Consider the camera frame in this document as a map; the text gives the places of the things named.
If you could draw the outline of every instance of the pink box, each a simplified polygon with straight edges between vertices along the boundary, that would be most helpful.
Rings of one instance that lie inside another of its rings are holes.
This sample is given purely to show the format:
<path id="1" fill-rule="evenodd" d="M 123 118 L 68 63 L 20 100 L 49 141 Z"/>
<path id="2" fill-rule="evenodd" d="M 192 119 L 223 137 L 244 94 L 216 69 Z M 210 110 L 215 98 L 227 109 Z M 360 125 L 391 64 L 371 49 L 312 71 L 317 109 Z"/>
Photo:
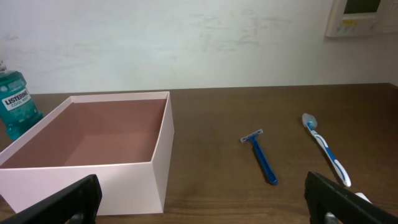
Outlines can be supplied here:
<path id="1" fill-rule="evenodd" d="M 174 137 L 169 92 L 71 96 L 0 153 L 15 212 L 96 174 L 98 215 L 162 213 Z"/>

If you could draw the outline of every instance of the listerine bottle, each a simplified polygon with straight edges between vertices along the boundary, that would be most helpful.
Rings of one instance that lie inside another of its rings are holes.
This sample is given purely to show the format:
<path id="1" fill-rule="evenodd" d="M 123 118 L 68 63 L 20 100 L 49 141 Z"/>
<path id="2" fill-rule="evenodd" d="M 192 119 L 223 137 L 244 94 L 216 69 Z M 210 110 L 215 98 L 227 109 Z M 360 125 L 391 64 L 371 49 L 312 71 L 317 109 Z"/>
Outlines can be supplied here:
<path id="1" fill-rule="evenodd" d="M 21 72 L 8 71 L 0 59 L 0 118 L 16 140 L 43 118 L 26 89 Z"/>

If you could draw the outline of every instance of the toothbrush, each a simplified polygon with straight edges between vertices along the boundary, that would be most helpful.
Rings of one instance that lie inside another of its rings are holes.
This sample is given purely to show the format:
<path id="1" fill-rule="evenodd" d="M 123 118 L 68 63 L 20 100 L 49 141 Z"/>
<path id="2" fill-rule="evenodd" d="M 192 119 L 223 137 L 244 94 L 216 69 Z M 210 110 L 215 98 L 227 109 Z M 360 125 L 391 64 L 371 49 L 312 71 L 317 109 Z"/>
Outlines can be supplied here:
<path id="1" fill-rule="evenodd" d="M 310 130 L 311 135 L 317 140 L 318 144 L 322 147 L 326 155 L 328 156 L 329 160 L 333 164 L 333 167 L 336 170 L 337 175 L 343 181 L 343 184 L 347 187 L 351 186 L 351 180 L 348 177 L 347 171 L 344 169 L 343 165 L 336 159 L 335 155 L 329 149 L 328 144 L 324 140 L 322 136 L 320 136 L 314 129 L 318 126 L 317 120 L 314 116 L 310 114 L 303 114 L 302 121 L 304 127 Z"/>

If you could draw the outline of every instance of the white wall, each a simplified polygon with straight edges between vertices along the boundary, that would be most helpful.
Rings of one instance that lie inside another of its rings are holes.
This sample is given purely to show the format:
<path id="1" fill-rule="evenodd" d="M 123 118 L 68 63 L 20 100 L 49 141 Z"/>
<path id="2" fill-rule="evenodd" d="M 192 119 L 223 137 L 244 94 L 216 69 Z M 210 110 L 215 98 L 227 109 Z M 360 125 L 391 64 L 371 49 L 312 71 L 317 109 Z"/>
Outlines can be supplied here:
<path id="1" fill-rule="evenodd" d="M 391 82 L 398 36 L 325 40 L 331 4 L 0 0 L 0 53 L 31 93 Z"/>

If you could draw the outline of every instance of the wall-mounted control panel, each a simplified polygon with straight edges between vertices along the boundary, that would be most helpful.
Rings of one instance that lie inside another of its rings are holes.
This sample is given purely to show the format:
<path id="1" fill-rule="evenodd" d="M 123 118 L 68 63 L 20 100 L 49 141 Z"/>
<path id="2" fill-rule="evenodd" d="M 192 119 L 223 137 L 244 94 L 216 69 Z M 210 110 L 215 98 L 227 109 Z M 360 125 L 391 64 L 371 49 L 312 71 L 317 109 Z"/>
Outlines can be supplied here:
<path id="1" fill-rule="evenodd" d="M 327 37 L 355 37 L 398 32 L 398 0 L 335 0 Z"/>

